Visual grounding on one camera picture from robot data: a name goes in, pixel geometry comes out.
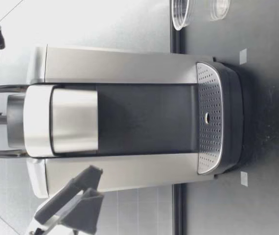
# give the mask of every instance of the perforated drip tray grate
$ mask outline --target perforated drip tray grate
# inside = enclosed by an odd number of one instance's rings
[[[199,165],[204,174],[220,162],[223,135],[223,103],[221,82],[210,66],[198,63],[199,96]]]
[[[241,88],[237,74],[219,63],[197,63],[199,98],[198,173],[222,173],[239,160],[243,115]],[[230,93],[235,89],[235,96]],[[236,99],[233,109],[232,99]],[[232,141],[237,145],[231,148]]]

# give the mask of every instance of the stainless steel panel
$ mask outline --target stainless steel panel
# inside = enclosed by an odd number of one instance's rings
[[[104,171],[98,186],[100,191],[213,179],[213,175],[198,175],[198,153],[49,158],[46,159],[49,195],[55,194],[89,165]]]
[[[50,144],[50,96],[54,85],[28,87],[23,110],[24,142],[31,157],[53,157]]]
[[[56,153],[98,149],[97,100],[97,91],[53,91],[52,141]]]
[[[45,82],[197,83],[198,61],[212,57],[48,46]]]
[[[25,94],[8,96],[7,133],[8,144],[12,148],[25,149],[23,134],[23,106]]]

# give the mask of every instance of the plastic container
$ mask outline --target plastic container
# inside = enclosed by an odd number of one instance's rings
[[[191,21],[217,21],[226,17],[231,0],[172,0],[172,22],[181,30]]]

